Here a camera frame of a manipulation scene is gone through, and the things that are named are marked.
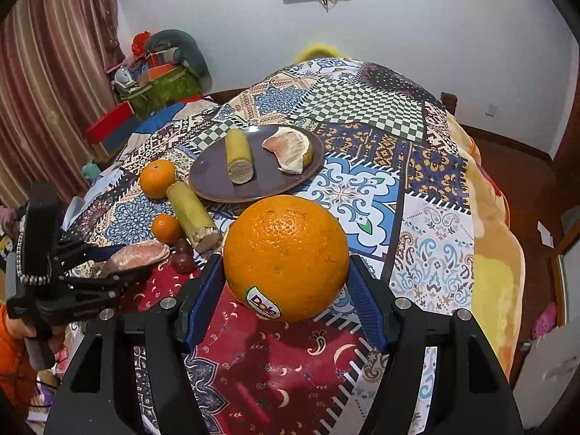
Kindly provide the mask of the large Dole orange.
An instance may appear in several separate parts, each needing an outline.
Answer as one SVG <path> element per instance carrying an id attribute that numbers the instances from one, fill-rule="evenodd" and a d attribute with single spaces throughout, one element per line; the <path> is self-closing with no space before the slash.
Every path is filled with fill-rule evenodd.
<path id="1" fill-rule="evenodd" d="M 343 287 L 348 241 L 315 201 L 275 195 L 229 226 L 223 264 L 232 295 L 247 308 L 270 320 L 305 320 L 329 307 Z"/>

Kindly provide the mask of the long yellow sugarcane piece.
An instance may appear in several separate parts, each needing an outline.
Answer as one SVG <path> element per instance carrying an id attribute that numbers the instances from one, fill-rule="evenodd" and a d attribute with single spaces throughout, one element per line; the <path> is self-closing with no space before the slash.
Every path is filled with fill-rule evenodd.
<path id="1" fill-rule="evenodd" d="M 230 129 L 225 138 L 227 173 L 235 185 L 246 184 L 254 176 L 254 161 L 250 144 L 241 129 Z"/>

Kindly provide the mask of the peeled pomelo wedge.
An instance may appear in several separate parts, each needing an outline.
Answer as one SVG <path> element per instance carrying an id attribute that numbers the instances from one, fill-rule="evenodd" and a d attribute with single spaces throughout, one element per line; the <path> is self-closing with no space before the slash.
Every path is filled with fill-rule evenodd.
<path id="1" fill-rule="evenodd" d="M 290 127 L 278 127 L 261 146 L 274 154 L 278 169 L 286 174 L 302 174 L 314 157 L 314 148 L 309 137 L 300 130 Z"/>

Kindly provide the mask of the dark red grape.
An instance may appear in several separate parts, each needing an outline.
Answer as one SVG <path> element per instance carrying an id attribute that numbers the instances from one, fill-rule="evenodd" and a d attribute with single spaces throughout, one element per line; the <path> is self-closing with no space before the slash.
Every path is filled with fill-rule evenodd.
<path id="1" fill-rule="evenodd" d="M 173 253 L 170 263 L 173 269 L 179 274 L 191 274 L 196 269 L 193 256 L 187 253 Z"/>
<path id="2" fill-rule="evenodd" d="M 181 237 L 175 241 L 174 250 L 177 254 L 192 254 L 192 247 L 185 237 Z"/>

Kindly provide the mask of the small mandarin between canes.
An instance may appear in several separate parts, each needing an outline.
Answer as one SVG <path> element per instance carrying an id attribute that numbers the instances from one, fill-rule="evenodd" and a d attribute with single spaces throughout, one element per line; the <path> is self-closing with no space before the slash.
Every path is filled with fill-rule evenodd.
<path id="1" fill-rule="evenodd" d="M 152 234 L 163 244 L 174 245 L 182 237 L 179 221 L 169 214 L 159 214 L 152 221 Z"/>

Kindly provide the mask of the short yellow sugarcane piece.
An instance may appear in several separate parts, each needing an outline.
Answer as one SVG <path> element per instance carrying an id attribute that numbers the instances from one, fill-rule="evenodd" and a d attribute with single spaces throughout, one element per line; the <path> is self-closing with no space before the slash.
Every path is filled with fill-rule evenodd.
<path id="1" fill-rule="evenodd" d="M 176 181 L 166 191 L 167 198 L 191 246 L 197 253 L 217 248 L 221 234 L 192 188 Z"/>

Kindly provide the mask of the yellow orange blanket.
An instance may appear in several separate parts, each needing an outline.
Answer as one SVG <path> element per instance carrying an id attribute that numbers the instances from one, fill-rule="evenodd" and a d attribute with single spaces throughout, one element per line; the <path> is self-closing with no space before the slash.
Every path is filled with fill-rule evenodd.
<path id="1" fill-rule="evenodd" d="M 506 198 L 483 168 L 479 147 L 453 115 L 446 118 L 449 134 L 467 161 L 465 179 L 475 234 L 472 311 L 509 375 L 521 326 L 525 257 L 509 228 Z"/>

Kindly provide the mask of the small mandarin near plate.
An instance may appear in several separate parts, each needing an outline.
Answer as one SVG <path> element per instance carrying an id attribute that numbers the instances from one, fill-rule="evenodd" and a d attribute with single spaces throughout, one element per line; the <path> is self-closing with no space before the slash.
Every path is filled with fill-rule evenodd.
<path id="1" fill-rule="evenodd" d="M 175 165 L 165 159 L 149 162 L 142 169 L 138 182 L 145 196 L 150 199 L 163 199 L 168 187 L 176 182 Z"/>

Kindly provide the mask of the red blue box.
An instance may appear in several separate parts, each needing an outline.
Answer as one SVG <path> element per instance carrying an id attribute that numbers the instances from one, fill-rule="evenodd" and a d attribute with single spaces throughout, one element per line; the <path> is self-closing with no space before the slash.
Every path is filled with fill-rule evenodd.
<path id="1" fill-rule="evenodd" d="M 101 144 L 108 152 L 112 152 L 123 146 L 141 123 L 132 105 L 123 101 L 90 126 L 84 137 L 89 144 Z"/>

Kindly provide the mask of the purple round plate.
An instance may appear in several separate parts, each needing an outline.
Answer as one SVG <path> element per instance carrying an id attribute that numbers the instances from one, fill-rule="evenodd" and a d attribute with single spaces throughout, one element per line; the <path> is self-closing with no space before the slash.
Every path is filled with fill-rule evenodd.
<path id="1" fill-rule="evenodd" d="M 304 134 L 312 146 L 312 162 L 300 175 L 283 173 L 278 169 L 275 155 L 261 144 L 279 125 L 253 126 L 245 129 L 254 160 L 254 176 L 245 184 L 234 184 L 227 173 L 225 140 L 210 144 L 195 160 L 189 173 L 189 184 L 200 197 L 214 202 L 245 203 L 271 195 L 284 194 L 309 180 L 324 161 L 324 145 L 318 136 L 294 126 Z"/>

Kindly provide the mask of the striped pink curtain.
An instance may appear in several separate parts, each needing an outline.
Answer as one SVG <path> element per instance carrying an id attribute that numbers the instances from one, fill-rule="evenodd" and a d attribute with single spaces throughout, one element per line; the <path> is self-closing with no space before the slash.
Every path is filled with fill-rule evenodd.
<path id="1" fill-rule="evenodd" d="M 116 103 L 107 69 L 124 60 L 117 0 L 17 0 L 1 23 L 1 201 L 35 181 L 64 201 L 104 154 L 84 134 Z"/>

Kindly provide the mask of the patchwork patterned bedspread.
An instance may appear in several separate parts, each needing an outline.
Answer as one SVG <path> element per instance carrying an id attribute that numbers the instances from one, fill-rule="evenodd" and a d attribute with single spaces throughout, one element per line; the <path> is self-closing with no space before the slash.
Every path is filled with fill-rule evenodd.
<path id="1" fill-rule="evenodd" d="M 326 159 L 295 194 L 323 205 L 374 278 L 422 309 L 472 303 L 474 226 L 467 164 L 431 93 L 383 66 L 323 58 L 278 71 L 200 115 L 168 108 L 142 124 L 113 183 L 73 219 L 71 237 L 97 245 L 150 238 L 167 201 L 138 175 L 170 160 L 181 176 L 232 127 L 289 124 L 314 133 Z M 349 294 L 301 322 L 263 319 L 224 292 L 206 339 L 185 358 L 212 434 L 354 434 L 386 358 L 364 339 Z"/>

